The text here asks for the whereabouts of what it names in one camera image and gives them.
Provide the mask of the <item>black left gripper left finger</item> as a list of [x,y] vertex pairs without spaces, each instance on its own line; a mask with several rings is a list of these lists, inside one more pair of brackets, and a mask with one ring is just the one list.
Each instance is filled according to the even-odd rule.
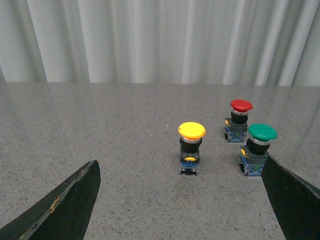
[[101,184],[97,160],[89,161],[0,230],[2,240],[82,240]]

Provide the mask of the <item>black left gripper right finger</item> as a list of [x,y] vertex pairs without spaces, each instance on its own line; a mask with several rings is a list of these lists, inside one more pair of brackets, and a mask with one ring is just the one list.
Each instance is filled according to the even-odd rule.
[[269,156],[261,173],[272,209],[287,240],[320,238],[320,190]]

